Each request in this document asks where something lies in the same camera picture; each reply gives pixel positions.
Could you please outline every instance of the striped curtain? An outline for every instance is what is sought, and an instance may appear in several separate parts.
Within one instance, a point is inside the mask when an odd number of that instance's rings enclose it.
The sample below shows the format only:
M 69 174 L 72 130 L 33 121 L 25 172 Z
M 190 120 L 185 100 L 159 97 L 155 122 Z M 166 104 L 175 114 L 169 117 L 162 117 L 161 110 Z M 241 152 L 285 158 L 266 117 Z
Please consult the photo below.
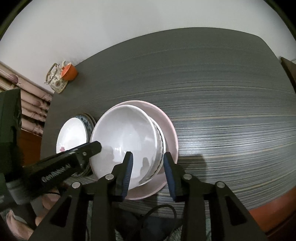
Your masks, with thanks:
M 21 89 L 22 129 L 42 136 L 52 95 L 26 81 L 0 62 L 0 92 Z

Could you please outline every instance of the table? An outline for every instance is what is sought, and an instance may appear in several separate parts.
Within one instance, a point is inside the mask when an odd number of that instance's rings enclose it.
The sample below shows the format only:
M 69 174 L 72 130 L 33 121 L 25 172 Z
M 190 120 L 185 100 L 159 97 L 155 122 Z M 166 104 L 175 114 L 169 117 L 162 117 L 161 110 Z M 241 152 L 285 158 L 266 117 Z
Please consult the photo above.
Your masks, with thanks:
M 54 94 L 41 158 L 55 153 L 59 130 L 77 113 L 98 120 L 117 103 L 139 99 L 172 120 L 185 171 L 224 181 L 248 209 L 295 186 L 296 95 L 259 37 L 217 28 L 167 30 L 112 46 L 76 68 L 77 78 Z M 146 213 L 161 203 L 172 203 L 167 187 L 120 207 Z M 173 205 L 180 215 L 183 204 Z

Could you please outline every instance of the orange wood panel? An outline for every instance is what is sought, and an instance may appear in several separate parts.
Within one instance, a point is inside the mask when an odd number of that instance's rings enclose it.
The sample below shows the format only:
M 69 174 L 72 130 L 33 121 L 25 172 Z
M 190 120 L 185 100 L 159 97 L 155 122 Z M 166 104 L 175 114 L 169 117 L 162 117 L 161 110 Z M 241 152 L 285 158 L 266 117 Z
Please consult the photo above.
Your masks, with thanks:
M 275 200 L 250 210 L 264 232 L 277 227 L 296 210 L 296 187 Z
M 21 130 L 18 146 L 23 152 L 22 165 L 36 163 L 40 160 L 41 137 Z

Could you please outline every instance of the white wall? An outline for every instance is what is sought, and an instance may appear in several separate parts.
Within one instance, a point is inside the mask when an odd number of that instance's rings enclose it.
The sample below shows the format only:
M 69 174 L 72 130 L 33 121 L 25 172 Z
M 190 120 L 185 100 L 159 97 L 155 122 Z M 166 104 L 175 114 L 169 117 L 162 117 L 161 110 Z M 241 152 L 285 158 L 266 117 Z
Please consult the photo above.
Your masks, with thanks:
M 44 86 L 54 62 L 76 65 L 122 41 L 185 27 L 251 33 L 277 57 L 296 57 L 294 38 L 263 0 L 33 0 L 0 41 L 0 61 Z

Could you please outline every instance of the black device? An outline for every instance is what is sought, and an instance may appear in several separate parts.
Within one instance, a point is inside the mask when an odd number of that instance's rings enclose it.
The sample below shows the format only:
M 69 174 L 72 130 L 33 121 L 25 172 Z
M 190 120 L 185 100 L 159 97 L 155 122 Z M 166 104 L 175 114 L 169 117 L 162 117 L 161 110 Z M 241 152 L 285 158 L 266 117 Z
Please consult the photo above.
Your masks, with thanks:
M 127 195 L 133 154 L 127 152 L 121 164 L 94 183 L 74 182 L 36 228 L 30 201 L 79 171 L 102 147 L 97 141 L 86 143 L 22 168 L 17 146 L 20 106 L 20 90 L 0 93 L 0 211 L 11 208 L 22 217 L 34 229 L 30 241 L 83 241 L 88 203 L 93 201 L 91 240 L 115 241 L 111 204 L 122 202 Z M 170 152 L 164 154 L 163 165 L 171 197 L 185 202 L 181 240 L 206 240 L 204 200 L 209 201 L 213 241 L 267 240 L 225 183 L 199 181 L 175 164 Z M 1 218 L 0 240 L 16 240 Z

